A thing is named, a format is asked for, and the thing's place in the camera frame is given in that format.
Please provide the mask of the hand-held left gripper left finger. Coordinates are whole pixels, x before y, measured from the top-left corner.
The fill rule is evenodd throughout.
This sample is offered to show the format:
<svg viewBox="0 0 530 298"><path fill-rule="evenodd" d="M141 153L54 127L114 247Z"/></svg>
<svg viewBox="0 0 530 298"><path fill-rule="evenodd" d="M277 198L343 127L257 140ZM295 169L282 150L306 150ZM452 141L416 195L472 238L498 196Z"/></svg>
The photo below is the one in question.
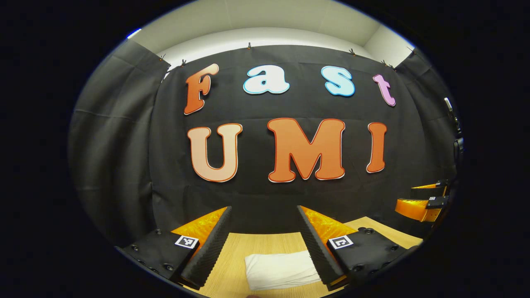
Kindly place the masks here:
<svg viewBox="0 0 530 298"><path fill-rule="evenodd" d="M199 290L229 236L231 212L227 206L171 231L157 228L118 252L164 282Z"/></svg>

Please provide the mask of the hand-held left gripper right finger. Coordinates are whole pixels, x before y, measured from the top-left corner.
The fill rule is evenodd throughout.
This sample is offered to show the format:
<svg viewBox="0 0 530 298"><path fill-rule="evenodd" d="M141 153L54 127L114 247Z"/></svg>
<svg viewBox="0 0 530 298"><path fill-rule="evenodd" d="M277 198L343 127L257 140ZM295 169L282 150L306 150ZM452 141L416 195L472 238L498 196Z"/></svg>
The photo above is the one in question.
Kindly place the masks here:
<svg viewBox="0 0 530 298"><path fill-rule="evenodd" d="M373 228L352 229L301 205L297 211L301 236L329 291L371 281L418 249L401 246Z"/></svg>

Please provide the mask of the white jeans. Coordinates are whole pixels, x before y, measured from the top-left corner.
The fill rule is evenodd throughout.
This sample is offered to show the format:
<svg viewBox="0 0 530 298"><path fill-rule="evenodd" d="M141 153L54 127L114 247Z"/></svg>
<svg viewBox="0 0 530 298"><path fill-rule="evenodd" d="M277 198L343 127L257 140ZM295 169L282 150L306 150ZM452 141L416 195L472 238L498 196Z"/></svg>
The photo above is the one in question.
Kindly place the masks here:
<svg viewBox="0 0 530 298"><path fill-rule="evenodd" d="M294 253L259 254L244 258L250 290L280 290L320 282L307 250Z"/></svg>

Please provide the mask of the black backdrop cloth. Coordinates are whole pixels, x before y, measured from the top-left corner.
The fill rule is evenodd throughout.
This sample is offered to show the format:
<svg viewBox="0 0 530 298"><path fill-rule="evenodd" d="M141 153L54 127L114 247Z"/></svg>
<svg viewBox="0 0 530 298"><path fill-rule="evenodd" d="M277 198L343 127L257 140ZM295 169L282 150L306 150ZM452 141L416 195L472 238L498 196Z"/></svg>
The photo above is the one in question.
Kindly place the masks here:
<svg viewBox="0 0 530 298"><path fill-rule="evenodd" d="M161 82L149 165L157 224L231 206L235 233L290 233L303 205L418 236L394 211L423 181L426 140L403 75L310 46L218 53Z"/></svg>

